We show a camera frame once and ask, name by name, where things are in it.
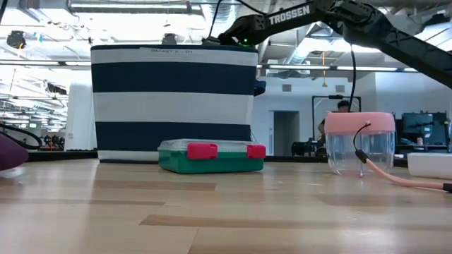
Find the person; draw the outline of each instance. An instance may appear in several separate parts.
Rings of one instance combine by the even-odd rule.
[[[350,103],[347,100],[341,100],[338,103],[337,112],[346,113],[346,112],[348,112],[349,106],[350,106]],[[317,126],[317,129],[320,131],[320,134],[321,134],[320,139],[325,140],[325,119]]]

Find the green plastic box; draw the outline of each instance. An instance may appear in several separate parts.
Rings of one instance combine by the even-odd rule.
[[[259,171],[265,146],[228,140],[167,140],[158,148],[161,168],[178,174]]]

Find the clear plastic lid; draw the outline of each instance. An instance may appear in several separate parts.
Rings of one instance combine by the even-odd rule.
[[[157,151],[186,151],[189,143],[216,144],[218,152],[246,152],[247,145],[260,145],[258,142],[247,141],[179,139],[163,141]]]

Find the storage container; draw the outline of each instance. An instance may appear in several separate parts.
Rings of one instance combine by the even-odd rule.
[[[356,147],[367,153],[380,169],[393,166],[396,125],[392,114],[379,112],[328,113],[325,120],[328,164],[336,174],[352,172],[363,176],[370,172],[355,155]]]
[[[251,141],[255,49],[99,45],[91,61],[101,162],[157,162],[163,140]]]
[[[266,147],[254,142],[227,140],[168,140],[158,148],[159,165],[179,174],[258,171]]]

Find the pink cable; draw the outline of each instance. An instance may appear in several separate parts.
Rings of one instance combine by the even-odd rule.
[[[406,186],[406,187],[416,187],[416,188],[431,188],[431,189],[437,189],[437,190],[443,190],[444,184],[443,183],[429,183],[429,182],[421,182],[421,181],[412,181],[408,179],[403,179],[397,176],[390,175],[380,168],[378,168],[375,163],[373,163],[370,159],[366,159],[366,164],[369,166],[369,168],[377,173],[378,175],[384,177],[385,179],[388,179],[389,181],[400,185],[400,186]]]

